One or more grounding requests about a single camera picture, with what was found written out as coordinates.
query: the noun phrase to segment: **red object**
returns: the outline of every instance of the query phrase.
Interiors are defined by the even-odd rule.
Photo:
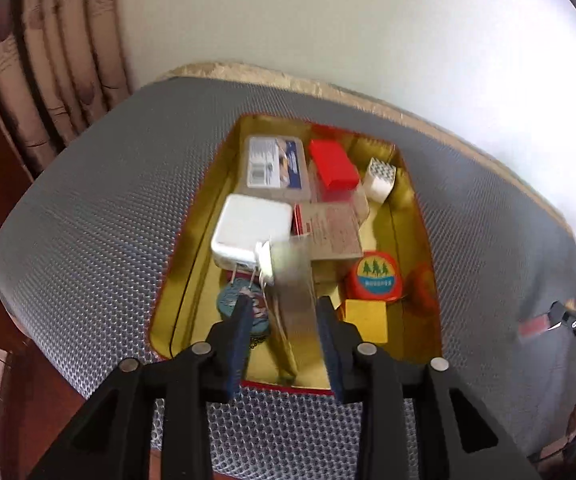
[[[224,273],[226,275],[226,280],[228,280],[228,282],[231,282],[233,280],[232,270],[225,270]],[[237,269],[237,273],[235,274],[235,278],[243,278],[244,280],[250,280],[251,277],[252,277],[252,271],[251,270]],[[258,273],[255,274],[255,283],[257,285],[259,284],[259,274]]]
[[[311,140],[309,151],[325,192],[350,191],[359,185],[357,168],[337,141]]]
[[[256,388],[263,389],[263,390],[271,390],[274,392],[286,392],[287,394],[310,394],[310,395],[324,395],[324,396],[333,396],[335,395],[332,390],[319,390],[317,388],[302,388],[302,387],[293,387],[293,386],[281,386],[280,384],[266,384],[266,383],[257,383],[256,381],[246,381],[243,379],[241,381],[241,386],[247,386],[248,388]]]
[[[429,264],[419,264],[405,279],[405,290],[412,308],[417,314],[439,312],[437,288],[433,269]]]
[[[397,301],[403,288],[397,261],[381,251],[366,251],[345,277],[350,300]]]
[[[541,335],[550,328],[550,318],[548,314],[533,317],[520,323],[518,333],[521,339],[526,339],[536,335]]]

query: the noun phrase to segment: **white power adapter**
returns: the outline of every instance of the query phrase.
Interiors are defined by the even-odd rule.
[[[257,266],[257,242],[286,240],[292,227],[292,206],[254,196],[231,194],[223,205],[210,248],[222,269]]]

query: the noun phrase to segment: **curtain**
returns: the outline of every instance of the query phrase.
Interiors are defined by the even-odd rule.
[[[0,126],[31,177],[129,95],[115,0],[0,0]]]

